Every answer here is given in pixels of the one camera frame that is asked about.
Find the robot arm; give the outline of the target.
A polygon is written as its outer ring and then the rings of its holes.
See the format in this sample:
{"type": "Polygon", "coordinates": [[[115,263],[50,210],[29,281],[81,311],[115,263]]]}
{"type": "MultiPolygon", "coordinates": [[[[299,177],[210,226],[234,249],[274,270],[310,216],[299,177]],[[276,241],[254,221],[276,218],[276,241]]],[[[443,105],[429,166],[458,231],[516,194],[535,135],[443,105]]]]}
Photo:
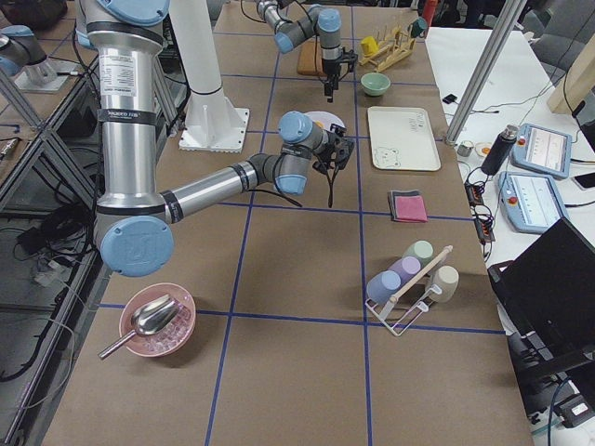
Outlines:
{"type": "Polygon", "coordinates": [[[273,30],[274,41],[282,54],[287,54],[312,37],[317,37],[321,48],[324,95],[332,103],[338,90],[340,65],[344,49],[341,46],[341,17],[336,9],[313,5],[296,21],[282,14],[292,1],[257,1],[258,16],[273,30]]]}
{"type": "Polygon", "coordinates": [[[105,264],[128,277],[150,275],[168,261],[170,227],[185,216],[268,182],[294,201],[311,170],[334,178],[353,149],[341,126],[324,129],[291,111],[279,123],[279,154],[257,154],[191,184],[158,190],[153,69],[164,20],[172,23],[190,90],[182,147],[240,151],[249,118],[224,94],[206,2],[77,3],[77,39],[99,55],[105,191],[95,242],[105,264]]]}

